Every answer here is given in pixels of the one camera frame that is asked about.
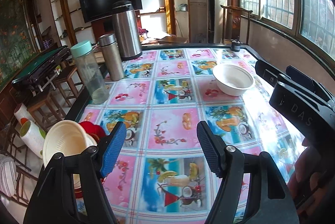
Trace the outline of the large white paper bowl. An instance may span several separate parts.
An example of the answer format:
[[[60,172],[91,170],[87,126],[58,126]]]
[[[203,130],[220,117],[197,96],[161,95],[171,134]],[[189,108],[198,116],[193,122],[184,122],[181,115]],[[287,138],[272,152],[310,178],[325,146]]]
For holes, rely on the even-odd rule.
[[[216,85],[227,95],[240,96],[254,87],[253,76],[245,69],[233,64],[218,64],[212,69]]]

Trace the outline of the beige ribbed bowl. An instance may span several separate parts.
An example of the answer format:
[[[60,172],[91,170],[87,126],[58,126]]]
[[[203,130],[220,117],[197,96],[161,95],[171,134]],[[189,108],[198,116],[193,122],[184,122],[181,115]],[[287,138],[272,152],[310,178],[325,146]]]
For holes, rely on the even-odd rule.
[[[64,156],[77,155],[90,146],[97,146],[100,138],[94,133],[87,133],[84,127],[71,120],[56,123],[48,131],[43,146],[43,164],[47,166],[54,154]]]

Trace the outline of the white patterned roll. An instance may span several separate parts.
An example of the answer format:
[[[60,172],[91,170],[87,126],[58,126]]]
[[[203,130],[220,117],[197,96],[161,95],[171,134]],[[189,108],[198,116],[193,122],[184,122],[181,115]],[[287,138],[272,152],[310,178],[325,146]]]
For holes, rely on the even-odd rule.
[[[25,145],[39,158],[43,158],[46,133],[34,122],[27,120],[20,129],[20,137]]]
[[[28,112],[27,107],[23,103],[19,103],[17,105],[14,110],[14,116],[20,125],[23,125],[28,120],[35,122],[34,118]]]

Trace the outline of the small black ashtray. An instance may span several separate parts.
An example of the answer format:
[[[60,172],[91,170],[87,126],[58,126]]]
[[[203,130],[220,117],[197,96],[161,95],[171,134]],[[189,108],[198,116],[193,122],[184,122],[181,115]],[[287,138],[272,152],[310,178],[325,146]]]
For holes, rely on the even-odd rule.
[[[241,42],[237,39],[231,40],[231,51],[233,52],[239,52],[241,49]]]

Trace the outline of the red plastic basket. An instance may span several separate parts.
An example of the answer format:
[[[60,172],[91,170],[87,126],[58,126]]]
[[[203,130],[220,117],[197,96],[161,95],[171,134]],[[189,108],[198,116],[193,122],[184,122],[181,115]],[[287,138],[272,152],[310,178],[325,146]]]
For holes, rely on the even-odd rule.
[[[81,125],[83,127],[83,129],[85,130],[85,132],[91,136],[95,141],[96,143],[99,143],[100,140],[106,136],[103,128],[99,125],[95,125],[93,124],[92,122],[88,122],[88,121],[82,121],[82,122],[79,122],[79,125]],[[104,179],[101,179],[101,183],[104,184],[106,178]],[[75,197],[76,198],[82,198],[83,195],[82,195],[82,191],[81,189],[75,189],[74,190],[74,193],[75,193]]]

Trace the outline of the dark wooden chair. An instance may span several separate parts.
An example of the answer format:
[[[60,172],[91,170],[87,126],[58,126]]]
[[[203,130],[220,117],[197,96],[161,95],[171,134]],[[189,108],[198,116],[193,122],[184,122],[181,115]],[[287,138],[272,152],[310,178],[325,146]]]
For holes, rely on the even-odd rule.
[[[238,40],[242,44],[249,44],[250,17],[252,10],[247,10],[239,6],[220,6],[223,9],[223,40]],[[247,28],[245,42],[241,41],[241,20],[242,16],[247,16]]]

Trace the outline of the colourful fruit print tablecloth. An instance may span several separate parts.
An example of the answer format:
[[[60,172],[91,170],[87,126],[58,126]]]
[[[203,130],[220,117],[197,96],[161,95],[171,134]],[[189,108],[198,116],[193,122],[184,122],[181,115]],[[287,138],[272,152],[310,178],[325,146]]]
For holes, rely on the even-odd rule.
[[[220,186],[196,136],[204,120],[212,132],[241,152],[267,151],[289,180],[303,152],[303,136],[269,105],[272,87],[259,77],[244,95],[232,97],[217,86],[218,64],[255,74],[247,50],[222,48],[149,50],[125,62],[123,80],[108,100],[88,103],[77,116],[110,133],[117,122],[127,135],[106,196],[119,223],[203,223]]]

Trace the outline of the wooden stool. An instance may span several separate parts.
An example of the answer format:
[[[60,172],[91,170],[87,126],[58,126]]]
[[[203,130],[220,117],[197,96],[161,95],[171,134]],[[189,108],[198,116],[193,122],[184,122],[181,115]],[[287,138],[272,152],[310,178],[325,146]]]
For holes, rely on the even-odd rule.
[[[75,74],[78,75],[78,82],[73,81],[73,76]],[[77,99],[85,87],[75,65],[71,65],[63,69],[54,79],[53,83],[56,88],[58,88],[60,94],[63,96],[69,107],[72,107],[70,100]]]

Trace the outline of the green mahjong table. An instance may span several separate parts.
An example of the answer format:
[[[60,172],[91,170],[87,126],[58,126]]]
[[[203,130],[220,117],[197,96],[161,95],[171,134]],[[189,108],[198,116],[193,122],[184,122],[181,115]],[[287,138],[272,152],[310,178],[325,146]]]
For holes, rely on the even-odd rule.
[[[57,76],[56,67],[61,65],[70,55],[68,46],[62,46],[32,60],[14,79],[11,84],[17,91],[30,89],[43,92]]]

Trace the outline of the clear bottle mint lid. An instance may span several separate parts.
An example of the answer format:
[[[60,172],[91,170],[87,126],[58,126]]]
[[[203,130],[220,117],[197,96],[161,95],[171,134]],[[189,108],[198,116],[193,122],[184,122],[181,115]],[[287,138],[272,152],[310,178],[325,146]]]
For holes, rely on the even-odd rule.
[[[107,101],[109,92],[96,62],[91,42],[89,40],[79,42],[72,46],[70,51],[93,104],[100,105]]]

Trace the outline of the slim steel thermos flask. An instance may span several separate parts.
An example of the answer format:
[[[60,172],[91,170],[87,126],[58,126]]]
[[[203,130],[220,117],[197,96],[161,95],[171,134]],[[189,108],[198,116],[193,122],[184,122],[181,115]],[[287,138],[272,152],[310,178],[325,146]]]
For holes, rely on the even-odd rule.
[[[102,35],[99,38],[99,45],[111,80],[119,81],[123,79],[124,70],[115,34]]]

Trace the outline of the large steel thermos pot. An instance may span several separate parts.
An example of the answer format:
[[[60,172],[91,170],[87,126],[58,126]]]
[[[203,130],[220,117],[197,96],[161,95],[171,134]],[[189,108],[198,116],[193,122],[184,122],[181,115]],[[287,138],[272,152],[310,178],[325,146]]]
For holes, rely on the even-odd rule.
[[[112,24],[122,60],[133,60],[142,55],[142,46],[136,22],[135,10],[128,0],[112,6]]]

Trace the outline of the large floral wall painting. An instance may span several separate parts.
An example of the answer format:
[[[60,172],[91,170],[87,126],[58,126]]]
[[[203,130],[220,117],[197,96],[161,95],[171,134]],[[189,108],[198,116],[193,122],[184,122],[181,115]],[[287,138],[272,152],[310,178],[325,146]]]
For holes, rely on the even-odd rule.
[[[1,0],[1,87],[37,54],[26,0]]]

